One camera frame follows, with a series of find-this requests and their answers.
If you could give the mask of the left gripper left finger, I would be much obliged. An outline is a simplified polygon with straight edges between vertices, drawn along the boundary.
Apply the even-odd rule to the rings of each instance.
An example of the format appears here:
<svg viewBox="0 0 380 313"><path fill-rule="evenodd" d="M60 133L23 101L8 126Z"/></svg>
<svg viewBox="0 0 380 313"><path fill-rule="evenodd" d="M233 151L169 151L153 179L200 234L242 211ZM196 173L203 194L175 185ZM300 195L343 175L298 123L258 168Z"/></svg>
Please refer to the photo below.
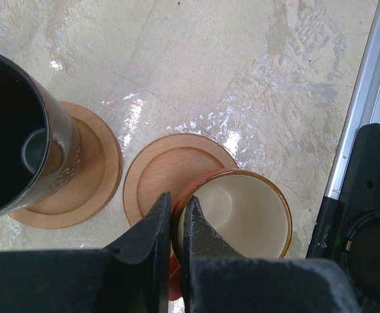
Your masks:
<svg viewBox="0 0 380 313"><path fill-rule="evenodd" d="M171 195L101 249L0 252L0 312L166 312Z"/></svg>

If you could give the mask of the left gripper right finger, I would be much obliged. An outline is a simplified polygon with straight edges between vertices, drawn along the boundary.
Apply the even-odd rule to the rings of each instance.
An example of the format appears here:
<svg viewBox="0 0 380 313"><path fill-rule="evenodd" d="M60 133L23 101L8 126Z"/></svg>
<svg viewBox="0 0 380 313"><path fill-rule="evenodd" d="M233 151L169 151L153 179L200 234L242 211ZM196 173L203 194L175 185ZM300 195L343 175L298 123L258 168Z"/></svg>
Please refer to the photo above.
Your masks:
<svg viewBox="0 0 380 313"><path fill-rule="evenodd" d="M193 196L184 214L186 312L360 312L342 270L325 259L252 259L207 222Z"/></svg>

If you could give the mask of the orange cup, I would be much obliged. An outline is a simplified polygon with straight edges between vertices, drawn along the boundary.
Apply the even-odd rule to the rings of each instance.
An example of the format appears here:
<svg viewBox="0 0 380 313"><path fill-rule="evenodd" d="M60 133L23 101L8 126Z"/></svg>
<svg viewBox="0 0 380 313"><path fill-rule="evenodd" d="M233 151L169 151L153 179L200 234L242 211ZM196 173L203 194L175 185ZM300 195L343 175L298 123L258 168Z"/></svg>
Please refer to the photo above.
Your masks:
<svg viewBox="0 0 380 313"><path fill-rule="evenodd" d="M189 182L172 210L169 300L182 296L179 286L185 207L197 197L207 222L239 254L283 258L292 238L292 217L281 190L258 173L221 169Z"/></svg>

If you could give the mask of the light wooden coaster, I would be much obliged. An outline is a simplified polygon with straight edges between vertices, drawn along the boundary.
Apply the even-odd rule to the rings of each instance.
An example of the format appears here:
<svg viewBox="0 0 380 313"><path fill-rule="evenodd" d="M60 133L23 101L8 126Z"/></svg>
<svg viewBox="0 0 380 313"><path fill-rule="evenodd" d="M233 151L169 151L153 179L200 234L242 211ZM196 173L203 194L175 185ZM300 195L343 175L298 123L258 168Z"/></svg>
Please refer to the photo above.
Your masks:
<svg viewBox="0 0 380 313"><path fill-rule="evenodd" d="M123 206L130 225L137 224L159 195L171 193L176 204L181 191L194 179L215 170L238 165L219 143L197 134L161 137L132 161L123 186Z"/></svg>
<svg viewBox="0 0 380 313"><path fill-rule="evenodd" d="M121 180L121 148L111 128L87 108L70 102L61 104L79 128L79 165L57 192L10 215L36 228L59 229L84 222L110 202Z"/></svg>

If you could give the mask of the dark brown cup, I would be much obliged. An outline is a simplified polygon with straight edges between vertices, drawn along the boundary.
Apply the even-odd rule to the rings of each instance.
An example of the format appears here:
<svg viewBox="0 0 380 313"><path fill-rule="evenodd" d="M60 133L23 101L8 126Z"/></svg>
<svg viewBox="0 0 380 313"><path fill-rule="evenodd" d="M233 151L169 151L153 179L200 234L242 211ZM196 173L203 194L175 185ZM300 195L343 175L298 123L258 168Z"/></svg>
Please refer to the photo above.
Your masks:
<svg viewBox="0 0 380 313"><path fill-rule="evenodd" d="M0 55L0 215L26 209L76 174L77 124L43 86Z"/></svg>

